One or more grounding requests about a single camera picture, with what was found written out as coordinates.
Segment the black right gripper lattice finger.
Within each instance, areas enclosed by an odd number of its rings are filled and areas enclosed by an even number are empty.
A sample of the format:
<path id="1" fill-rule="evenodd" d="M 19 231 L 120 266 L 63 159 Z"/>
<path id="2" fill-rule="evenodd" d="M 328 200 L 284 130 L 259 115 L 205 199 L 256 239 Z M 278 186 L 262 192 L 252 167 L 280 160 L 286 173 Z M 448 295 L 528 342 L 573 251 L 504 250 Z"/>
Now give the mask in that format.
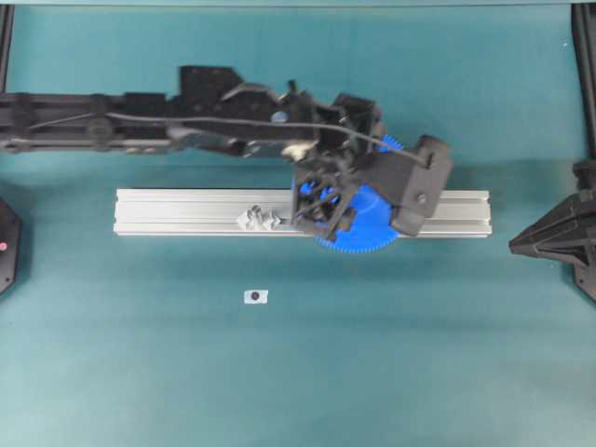
<path id="1" fill-rule="evenodd" d="M 513 254 L 590 267 L 595 263 L 595 192 L 568 196 L 508 247 Z"/>

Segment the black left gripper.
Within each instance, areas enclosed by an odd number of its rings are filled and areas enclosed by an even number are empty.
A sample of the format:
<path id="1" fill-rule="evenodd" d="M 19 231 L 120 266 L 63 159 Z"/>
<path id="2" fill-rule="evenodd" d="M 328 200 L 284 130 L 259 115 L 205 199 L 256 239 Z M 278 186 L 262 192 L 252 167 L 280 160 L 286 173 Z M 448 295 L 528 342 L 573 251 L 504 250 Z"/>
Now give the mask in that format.
<path id="1" fill-rule="evenodd" d="M 332 104 L 313 102 L 313 112 L 315 140 L 291 145 L 291 224 L 310 236 L 336 236 L 352 229 L 358 213 L 351 202 L 359 184 L 342 173 L 380 147 L 386 124 L 375 102 L 344 93 Z"/>

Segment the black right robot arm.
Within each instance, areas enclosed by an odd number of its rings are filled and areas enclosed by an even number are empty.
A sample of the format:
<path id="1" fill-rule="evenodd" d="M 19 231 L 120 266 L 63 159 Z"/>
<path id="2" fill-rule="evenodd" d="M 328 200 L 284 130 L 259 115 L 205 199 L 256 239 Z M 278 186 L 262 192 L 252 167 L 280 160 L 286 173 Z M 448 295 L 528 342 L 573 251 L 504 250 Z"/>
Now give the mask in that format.
<path id="1" fill-rule="evenodd" d="M 574 268 L 577 287 L 595 298 L 595 162 L 573 166 L 577 192 L 514 237 L 514 254 L 549 259 Z"/>

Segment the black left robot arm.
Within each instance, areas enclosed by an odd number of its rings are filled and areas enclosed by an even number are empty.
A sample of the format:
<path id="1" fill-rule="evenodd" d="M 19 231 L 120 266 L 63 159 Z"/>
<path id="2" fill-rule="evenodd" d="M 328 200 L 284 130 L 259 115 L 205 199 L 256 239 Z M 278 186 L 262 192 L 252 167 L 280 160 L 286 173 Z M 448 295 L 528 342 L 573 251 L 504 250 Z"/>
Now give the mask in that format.
<path id="1" fill-rule="evenodd" d="M 229 67 L 184 66 L 175 96 L 162 93 L 1 97 L 1 147 L 168 154 L 190 148 L 293 167 L 291 222 L 334 238 L 356 217 L 356 172 L 385 132 L 373 101 L 342 94 L 323 104 L 290 82 L 285 93 Z"/>

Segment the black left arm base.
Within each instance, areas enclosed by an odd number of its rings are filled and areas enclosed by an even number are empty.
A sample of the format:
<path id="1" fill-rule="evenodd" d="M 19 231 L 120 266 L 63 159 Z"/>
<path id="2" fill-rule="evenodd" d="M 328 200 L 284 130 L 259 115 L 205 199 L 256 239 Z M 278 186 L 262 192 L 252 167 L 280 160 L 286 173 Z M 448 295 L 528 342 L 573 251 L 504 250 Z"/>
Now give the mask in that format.
<path id="1" fill-rule="evenodd" d="M 22 220 L 4 199 L 1 199 L 0 218 L 0 292 L 4 293 L 12 286 L 17 277 Z"/>

